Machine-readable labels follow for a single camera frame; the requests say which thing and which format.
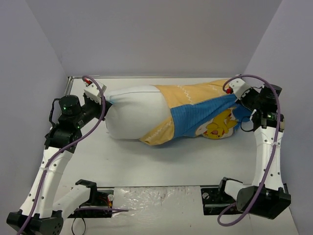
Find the white pillow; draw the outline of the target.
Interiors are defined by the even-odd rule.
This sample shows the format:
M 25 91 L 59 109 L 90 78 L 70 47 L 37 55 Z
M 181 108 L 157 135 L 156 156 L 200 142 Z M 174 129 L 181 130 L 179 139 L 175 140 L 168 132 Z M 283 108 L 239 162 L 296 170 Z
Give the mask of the white pillow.
M 112 104 L 106 127 L 117 140 L 138 140 L 171 116 L 163 94 L 152 85 L 111 91 L 106 100 Z

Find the blue yellow Pikachu pillowcase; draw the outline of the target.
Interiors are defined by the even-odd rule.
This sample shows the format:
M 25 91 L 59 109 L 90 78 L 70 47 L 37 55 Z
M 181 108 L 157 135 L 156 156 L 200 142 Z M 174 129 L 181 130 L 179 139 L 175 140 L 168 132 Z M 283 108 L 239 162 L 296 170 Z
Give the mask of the blue yellow Pikachu pillowcase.
M 170 113 L 140 141 L 160 145 L 182 137 L 230 137 L 251 111 L 237 103 L 234 94 L 223 91 L 225 82 L 220 79 L 193 85 L 157 85 Z

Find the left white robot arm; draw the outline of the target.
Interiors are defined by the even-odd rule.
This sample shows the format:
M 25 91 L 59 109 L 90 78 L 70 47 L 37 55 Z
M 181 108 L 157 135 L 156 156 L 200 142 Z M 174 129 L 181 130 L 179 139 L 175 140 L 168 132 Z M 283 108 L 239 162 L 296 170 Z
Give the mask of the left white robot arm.
M 104 96 L 84 93 L 84 105 L 75 95 L 58 98 L 61 114 L 46 134 L 41 166 L 26 200 L 6 223 L 19 235 L 58 235 L 64 221 L 80 205 L 98 200 L 96 183 L 81 180 L 60 201 L 55 195 L 64 170 L 77 144 L 88 137 L 105 119 L 111 106 Z

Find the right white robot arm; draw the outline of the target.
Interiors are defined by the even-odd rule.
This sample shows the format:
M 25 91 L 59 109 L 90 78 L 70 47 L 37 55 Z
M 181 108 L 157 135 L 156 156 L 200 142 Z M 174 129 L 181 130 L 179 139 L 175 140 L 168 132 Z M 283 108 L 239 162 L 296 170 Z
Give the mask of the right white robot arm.
M 275 219 L 291 204 L 291 195 L 285 191 L 280 170 L 280 148 L 284 133 L 284 116 L 278 96 L 281 87 L 264 84 L 259 91 L 249 85 L 231 84 L 240 103 L 252 113 L 253 133 L 256 139 L 256 167 L 250 186 L 224 177 L 217 189 L 222 202 L 233 199 L 242 215 L 247 213 Z

